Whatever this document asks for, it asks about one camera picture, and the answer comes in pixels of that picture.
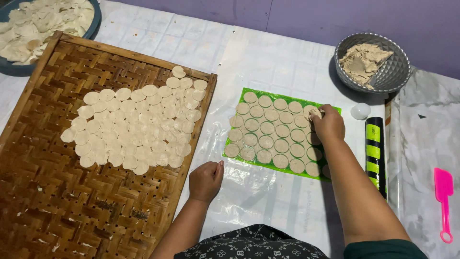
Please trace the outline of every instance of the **woven bamboo tray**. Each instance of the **woven bamboo tray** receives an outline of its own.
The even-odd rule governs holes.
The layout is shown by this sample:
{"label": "woven bamboo tray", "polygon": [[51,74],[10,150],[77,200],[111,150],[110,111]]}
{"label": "woven bamboo tray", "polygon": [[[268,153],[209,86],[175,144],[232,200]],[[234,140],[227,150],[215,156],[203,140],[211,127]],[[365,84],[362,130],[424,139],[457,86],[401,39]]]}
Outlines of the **woven bamboo tray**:
{"label": "woven bamboo tray", "polygon": [[176,64],[57,31],[0,136],[1,258],[148,258],[171,224],[217,75],[197,109],[192,152],[180,168],[143,176],[110,163],[79,164],[64,143],[90,91],[163,86]]}

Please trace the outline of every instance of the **pink spatula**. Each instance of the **pink spatula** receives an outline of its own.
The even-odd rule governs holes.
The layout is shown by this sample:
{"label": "pink spatula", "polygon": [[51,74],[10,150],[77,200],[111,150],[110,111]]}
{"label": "pink spatula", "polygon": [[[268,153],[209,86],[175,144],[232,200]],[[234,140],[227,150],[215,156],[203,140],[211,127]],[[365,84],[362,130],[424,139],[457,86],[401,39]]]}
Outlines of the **pink spatula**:
{"label": "pink spatula", "polygon": [[[450,233],[449,227],[449,196],[454,194],[454,182],[452,175],[443,169],[434,169],[434,189],[436,192],[436,200],[441,203],[441,209],[443,212],[443,230],[441,231],[441,239],[450,244],[454,239]],[[444,233],[449,235],[450,240],[444,238]]]}

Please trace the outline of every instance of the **white table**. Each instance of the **white table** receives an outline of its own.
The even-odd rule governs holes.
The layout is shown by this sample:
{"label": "white table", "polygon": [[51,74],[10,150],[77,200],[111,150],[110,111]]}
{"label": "white table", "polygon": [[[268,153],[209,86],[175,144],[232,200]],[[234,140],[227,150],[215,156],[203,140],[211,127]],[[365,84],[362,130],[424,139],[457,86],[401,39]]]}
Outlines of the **white table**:
{"label": "white table", "polygon": [[[386,95],[337,88],[338,78],[330,66],[332,46],[117,2],[103,1],[101,10],[96,41],[218,74],[190,168],[209,160],[225,161],[222,188],[209,207],[201,239],[267,224],[341,258],[343,233],[332,185],[223,158],[228,119],[235,113],[243,87],[330,103],[342,108],[345,140],[364,166],[364,122],[354,120],[350,109],[367,102],[372,105],[371,116],[384,117]],[[27,79],[0,74],[0,129]],[[187,179],[176,214],[188,196]]]}

